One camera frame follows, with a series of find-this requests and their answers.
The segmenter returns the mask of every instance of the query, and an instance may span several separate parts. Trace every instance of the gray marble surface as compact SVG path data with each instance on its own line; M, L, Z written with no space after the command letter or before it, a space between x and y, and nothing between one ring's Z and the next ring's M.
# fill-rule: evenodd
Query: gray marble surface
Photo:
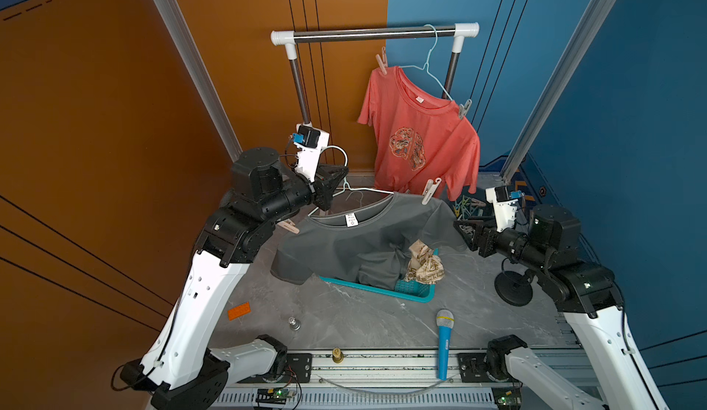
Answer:
M365 206L381 196L345 193L336 200L333 210ZM295 217L295 222L305 213ZM420 303L326 283L316 276L299 286L278 280L270 274L270 264L278 243L288 233L276 229L225 307L227 310L248 301L251 313L229 321L224 310L210 347L236 346L269 334L293 350L433 348L437 346L435 318L443 308L455 316L451 338L454 348L483 348L489 340L508 334L518 335L531 346L565 344L553 303L537 284L533 286L533 300L523 308L508 305L498 297L493 280L500 272L500 255L482 259L469 251L440 252L446 276L437 283L434 299ZM523 271L508 263L506 270ZM301 322L296 332L288 326L290 316Z

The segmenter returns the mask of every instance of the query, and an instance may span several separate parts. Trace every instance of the coral t-shirt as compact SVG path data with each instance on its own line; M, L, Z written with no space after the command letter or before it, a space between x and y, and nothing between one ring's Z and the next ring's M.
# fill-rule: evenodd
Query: coral t-shirt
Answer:
M464 186L476 190L479 136L472 124L459 120L459 105L429 95L394 66L373 70L358 122L376 132L376 187L421 194L428 179L442 178L450 200Z

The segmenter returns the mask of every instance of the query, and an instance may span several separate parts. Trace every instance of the toy microphone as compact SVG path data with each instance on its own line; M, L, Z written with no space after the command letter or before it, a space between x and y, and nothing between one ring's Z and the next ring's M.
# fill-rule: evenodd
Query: toy microphone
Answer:
M454 315L449 310L437 312L437 326L440 329L439 368L437 378L447 380L447 362L449 361L449 337L452 336Z

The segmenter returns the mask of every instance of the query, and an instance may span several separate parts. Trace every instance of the black mounting plate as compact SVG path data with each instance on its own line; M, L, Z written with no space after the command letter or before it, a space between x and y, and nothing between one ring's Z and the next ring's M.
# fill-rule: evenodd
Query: black mounting plate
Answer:
M288 353L286 365L295 372L300 384L306 384L312 379L312 353ZM282 379L277 382L268 382L262 376L251 376L238 382L240 384L279 384L287 382L289 379L287 375L283 375Z
M462 382L496 382L486 373L485 357L485 351L457 354Z

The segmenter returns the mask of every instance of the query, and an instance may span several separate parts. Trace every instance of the blue wall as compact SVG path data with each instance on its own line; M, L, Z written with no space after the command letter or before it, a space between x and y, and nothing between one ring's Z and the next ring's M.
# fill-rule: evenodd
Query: blue wall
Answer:
M707 0L617 0L531 149L616 273L639 347L707 329ZM707 334L643 352L707 353ZM707 359L653 370L707 377ZM697 408L707 385L662 388Z
M513 147L588 2L388 0L388 25L479 22L479 36L464 43L451 94L464 103L473 93L468 117L479 132L485 163ZM390 40L388 61L391 65L421 66L432 43L430 39ZM451 49L451 38L440 39L430 60L430 71L442 83ZM427 92L441 95L441 88L425 73L406 69L406 74Z

